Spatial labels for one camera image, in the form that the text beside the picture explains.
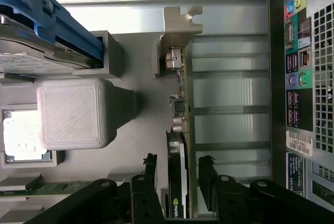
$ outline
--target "barcode sticker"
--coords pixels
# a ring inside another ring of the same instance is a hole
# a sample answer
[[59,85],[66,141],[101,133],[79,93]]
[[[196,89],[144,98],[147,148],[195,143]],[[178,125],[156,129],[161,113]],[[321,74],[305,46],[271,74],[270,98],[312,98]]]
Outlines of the barcode sticker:
[[306,135],[287,131],[287,147],[310,157],[313,155],[313,140]]

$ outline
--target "white 3d printed block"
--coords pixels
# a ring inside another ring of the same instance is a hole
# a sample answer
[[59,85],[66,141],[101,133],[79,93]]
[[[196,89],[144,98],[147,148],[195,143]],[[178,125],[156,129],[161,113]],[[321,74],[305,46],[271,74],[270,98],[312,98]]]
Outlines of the white 3d printed block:
[[37,101],[48,150],[103,148],[134,118],[134,92],[103,79],[45,81]]

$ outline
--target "ethernet port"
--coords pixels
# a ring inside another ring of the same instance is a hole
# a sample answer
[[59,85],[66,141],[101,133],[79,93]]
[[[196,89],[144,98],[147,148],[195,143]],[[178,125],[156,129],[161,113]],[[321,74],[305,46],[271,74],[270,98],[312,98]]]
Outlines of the ethernet port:
[[299,65],[300,66],[307,66],[309,61],[309,53],[308,50],[301,51],[299,53]]

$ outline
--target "circuit board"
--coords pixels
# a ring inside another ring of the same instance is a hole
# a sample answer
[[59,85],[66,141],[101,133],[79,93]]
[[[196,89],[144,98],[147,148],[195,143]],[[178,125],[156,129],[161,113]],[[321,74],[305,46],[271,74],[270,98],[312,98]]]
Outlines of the circuit board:
[[0,192],[0,197],[35,197],[45,195],[70,195],[89,185],[91,181],[37,183],[28,190]]
[[[188,180],[197,181],[197,167],[196,167],[196,150],[195,150],[195,117],[193,113],[194,108],[194,91],[193,91],[193,75],[192,75],[192,61],[193,59],[188,56],[188,50],[184,52],[184,65],[183,65],[183,84],[185,88],[185,118],[187,120],[187,131],[184,134],[187,141],[187,157],[188,157]],[[197,211],[197,183],[189,184],[189,211],[190,215],[193,215]]]

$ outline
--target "ps/2 port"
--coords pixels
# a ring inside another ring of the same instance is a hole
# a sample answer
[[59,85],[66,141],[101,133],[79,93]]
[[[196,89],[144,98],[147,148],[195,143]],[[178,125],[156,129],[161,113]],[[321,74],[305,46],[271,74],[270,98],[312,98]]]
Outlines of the ps/2 port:
[[304,87],[306,85],[306,83],[307,83],[306,73],[300,73],[299,74],[298,82],[299,82],[299,85],[301,85],[302,87]]
[[297,84],[297,78],[294,74],[289,76],[289,85],[295,86]]

